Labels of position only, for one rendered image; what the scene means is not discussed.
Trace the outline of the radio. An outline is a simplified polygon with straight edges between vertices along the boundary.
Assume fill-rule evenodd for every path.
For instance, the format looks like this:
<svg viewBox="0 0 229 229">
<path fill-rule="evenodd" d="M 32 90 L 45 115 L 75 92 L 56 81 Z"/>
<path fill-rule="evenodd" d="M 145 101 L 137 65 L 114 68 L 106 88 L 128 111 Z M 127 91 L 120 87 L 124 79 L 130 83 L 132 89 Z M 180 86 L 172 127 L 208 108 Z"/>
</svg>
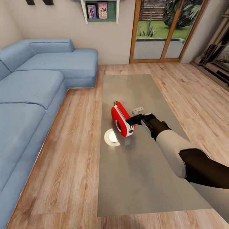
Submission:
<svg viewBox="0 0 229 229">
<path fill-rule="evenodd" d="M 122 136 L 127 137 L 133 134 L 135 124 L 130 126 L 126 122 L 130 116 L 119 101 L 115 102 L 115 105 L 112 107 L 111 115 L 114 123 L 117 126 L 117 129 L 120 131 Z"/>
</svg>

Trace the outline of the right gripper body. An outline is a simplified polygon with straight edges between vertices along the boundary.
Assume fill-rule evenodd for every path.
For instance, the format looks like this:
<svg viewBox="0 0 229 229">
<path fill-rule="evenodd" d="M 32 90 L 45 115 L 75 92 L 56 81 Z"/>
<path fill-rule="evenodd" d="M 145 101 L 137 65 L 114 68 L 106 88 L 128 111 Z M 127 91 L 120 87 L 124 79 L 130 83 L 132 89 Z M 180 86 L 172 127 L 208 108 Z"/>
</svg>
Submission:
<svg viewBox="0 0 229 229">
<path fill-rule="evenodd" d="M 141 115 L 142 115 L 142 114 L 139 114 L 139 115 L 137 115 L 137 116 L 128 118 L 127 120 L 128 120 L 129 125 L 132 126 L 132 125 L 134 125 L 134 124 L 138 124 L 137 118 L 138 118 L 139 116 L 141 116 Z M 140 125 L 140 124 L 138 124 L 138 125 Z"/>
</svg>

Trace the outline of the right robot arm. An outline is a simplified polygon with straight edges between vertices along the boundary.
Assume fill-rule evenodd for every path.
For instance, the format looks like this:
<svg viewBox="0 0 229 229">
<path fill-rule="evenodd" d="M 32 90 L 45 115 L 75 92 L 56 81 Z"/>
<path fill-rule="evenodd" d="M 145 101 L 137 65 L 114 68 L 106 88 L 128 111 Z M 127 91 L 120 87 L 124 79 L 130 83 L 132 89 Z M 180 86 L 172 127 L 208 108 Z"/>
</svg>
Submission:
<svg viewBox="0 0 229 229">
<path fill-rule="evenodd" d="M 130 126 L 142 125 L 175 175 L 185 178 L 229 224 L 229 167 L 211 160 L 200 147 L 179 136 L 152 113 L 138 114 L 141 111 L 143 107 L 132 110 L 133 117 L 126 122 Z"/>
</svg>

